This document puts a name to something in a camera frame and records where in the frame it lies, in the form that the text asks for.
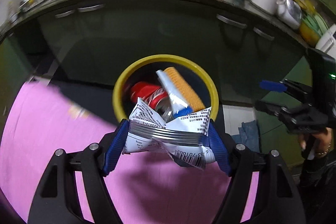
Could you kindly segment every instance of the yellow bucket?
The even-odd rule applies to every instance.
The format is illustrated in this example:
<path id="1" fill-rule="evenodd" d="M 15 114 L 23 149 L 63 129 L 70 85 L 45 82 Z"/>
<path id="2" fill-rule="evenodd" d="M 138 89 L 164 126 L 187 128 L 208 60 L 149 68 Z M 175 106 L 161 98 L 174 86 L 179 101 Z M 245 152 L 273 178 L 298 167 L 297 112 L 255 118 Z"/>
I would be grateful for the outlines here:
<path id="1" fill-rule="evenodd" d="M 176 55 L 158 54 L 140 59 L 126 68 L 115 83 L 112 105 L 115 117 L 120 122 L 128 119 L 131 112 L 129 89 L 138 81 L 157 81 L 155 71 L 175 67 L 187 83 L 203 101 L 205 107 L 211 106 L 210 118 L 215 120 L 218 114 L 219 98 L 216 86 L 210 76 L 199 65 Z"/>

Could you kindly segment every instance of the pink table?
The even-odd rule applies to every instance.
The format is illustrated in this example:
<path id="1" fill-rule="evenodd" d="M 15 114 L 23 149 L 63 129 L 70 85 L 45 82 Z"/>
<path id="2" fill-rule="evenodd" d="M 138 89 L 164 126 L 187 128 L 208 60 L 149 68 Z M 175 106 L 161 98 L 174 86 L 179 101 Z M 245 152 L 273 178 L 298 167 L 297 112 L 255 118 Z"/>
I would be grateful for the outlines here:
<path id="1" fill-rule="evenodd" d="M 73 118 L 70 106 L 57 88 L 25 83 L 9 114 L 0 147 L 0 187 L 25 221 L 53 152 L 83 150 L 116 128 L 93 114 Z M 93 221 L 80 172 L 76 178 L 83 215 Z M 105 178 L 125 224 L 211 223 L 229 181 L 216 163 L 205 171 L 182 168 L 166 154 L 149 152 L 121 155 L 116 169 Z M 242 221 L 251 216 L 257 183 L 255 173 Z"/>

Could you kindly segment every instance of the black sleeve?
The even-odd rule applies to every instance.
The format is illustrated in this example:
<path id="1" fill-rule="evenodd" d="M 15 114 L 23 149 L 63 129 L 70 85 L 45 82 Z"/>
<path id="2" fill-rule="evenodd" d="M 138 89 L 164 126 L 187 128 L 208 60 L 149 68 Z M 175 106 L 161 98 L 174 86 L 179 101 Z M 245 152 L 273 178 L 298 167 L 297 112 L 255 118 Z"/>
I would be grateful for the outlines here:
<path id="1" fill-rule="evenodd" d="M 328 156 L 320 159 L 305 160 L 300 176 L 300 187 L 310 187 L 318 184 L 326 171 Z"/>

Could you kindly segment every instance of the white plastic package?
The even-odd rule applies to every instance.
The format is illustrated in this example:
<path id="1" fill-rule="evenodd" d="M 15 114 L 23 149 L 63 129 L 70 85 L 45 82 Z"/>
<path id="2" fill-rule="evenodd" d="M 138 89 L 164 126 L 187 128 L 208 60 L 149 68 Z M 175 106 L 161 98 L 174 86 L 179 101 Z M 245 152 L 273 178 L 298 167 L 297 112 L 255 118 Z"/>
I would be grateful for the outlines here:
<path id="1" fill-rule="evenodd" d="M 171 122 L 166 123 L 157 112 L 146 105 L 141 98 L 138 98 L 138 102 L 129 116 L 129 120 L 130 123 L 136 122 L 152 128 L 181 131 L 182 133 L 180 134 L 182 136 L 190 135 L 190 132 L 207 136 L 210 110 L 211 107 L 186 116 L 178 117 Z M 204 145 L 177 145 L 165 142 L 162 139 L 144 138 L 143 135 L 140 133 L 137 134 L 137 132 L 128 132 L 124 152 L 134 153 L 143 151 L 159 153 L 167 152 L 171 157 L 175 156 L 175 158 L 200 169 L 204 169 L 206 164 L 215 162 L 215 157 L 211 149 Z"/>

